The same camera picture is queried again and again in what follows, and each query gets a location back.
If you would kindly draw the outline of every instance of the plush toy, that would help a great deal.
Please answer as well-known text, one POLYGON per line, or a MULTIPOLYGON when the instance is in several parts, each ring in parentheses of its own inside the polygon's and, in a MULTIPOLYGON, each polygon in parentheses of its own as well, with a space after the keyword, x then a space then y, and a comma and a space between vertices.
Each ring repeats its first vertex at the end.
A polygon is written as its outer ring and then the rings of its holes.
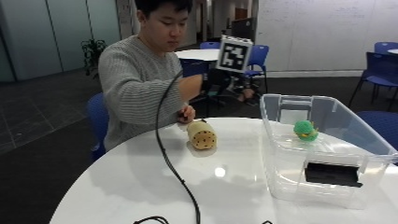
POLYGON ((187 125, 189 142, 195 149, 209 149, 217 146, 217 136, 211 126, 202 119, 187 125))
POLYGON ((311 142, 318 136, 318 130, 312 127, 312 122, 300 120, 294 125, 294 133, 298 138, 306 142, 311 142))

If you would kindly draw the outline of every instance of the black object in bin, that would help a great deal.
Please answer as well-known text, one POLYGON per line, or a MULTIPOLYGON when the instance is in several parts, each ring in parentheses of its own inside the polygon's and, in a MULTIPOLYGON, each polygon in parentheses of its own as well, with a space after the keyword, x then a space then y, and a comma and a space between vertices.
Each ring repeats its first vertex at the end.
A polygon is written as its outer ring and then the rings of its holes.
POLYGON ((360 188, 363 184, 358 183, 358 169, 355 166, 308 162, 304 168, 306 181, 360 188))

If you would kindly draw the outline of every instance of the blue chair back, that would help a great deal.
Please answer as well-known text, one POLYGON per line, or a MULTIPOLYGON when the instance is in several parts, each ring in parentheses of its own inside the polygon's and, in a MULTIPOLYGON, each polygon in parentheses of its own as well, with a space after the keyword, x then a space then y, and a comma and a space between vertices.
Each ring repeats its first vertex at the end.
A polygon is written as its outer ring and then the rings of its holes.
POLYGON ((182 67, 182 77, 203 74, 209 70, 209 63, 202 60, 179 59, 179 63, 182 67))
POLYGON ((109 115, 103 106, 103 94, 95 94, 87 101, 86 112, 98 144, 91 150, 91 160, 95 161, 105 154, 103 137, 107 132, 109 115))
POLYGON ((362 111, 356 115, 398 150, 398 114, 384 111, 362 111))
POLYGON ((388 54, 390 49, 398 49, 398 43, 395 43, 395 42, 376 42, 374 44, 374 53, 388 54))
POLYGON ((199 44, 201 49, 219 49, 219 42, 202 42, 199 44))
POLYGON ((254 45, 247 65, 258 65, 260 68, 264 66, 264 59, 268 54, 270 48, 264 45, 254 45))
POLYGON ((398 56, 366 53, 367 58, 367 72, 371 72, 374 76, 387 78, 388 80, 396 80, 398 78, 398 56))

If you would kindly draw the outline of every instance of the green plush toy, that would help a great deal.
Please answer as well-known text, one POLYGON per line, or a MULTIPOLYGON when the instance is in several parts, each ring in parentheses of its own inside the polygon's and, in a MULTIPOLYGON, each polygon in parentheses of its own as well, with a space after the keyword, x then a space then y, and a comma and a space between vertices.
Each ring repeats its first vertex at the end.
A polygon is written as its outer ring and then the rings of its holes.
POLYGON ((312 122, 307 120, 300 120, 295 123, 294 133, 306 142, 311 142, 318 136, 318 130, 312 127, 312 122))

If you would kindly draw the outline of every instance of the potted plant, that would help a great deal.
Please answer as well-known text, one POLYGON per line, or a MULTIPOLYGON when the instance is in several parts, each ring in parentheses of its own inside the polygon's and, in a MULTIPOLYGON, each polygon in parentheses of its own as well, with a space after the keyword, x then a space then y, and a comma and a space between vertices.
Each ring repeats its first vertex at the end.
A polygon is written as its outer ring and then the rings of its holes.
POLYGON ((102 40, 89 39, 81 43, 83 54, 85 54, 85 75, 93 78, 98 76, 98 61, 99 56, 106 48, 106 44, 102 40))

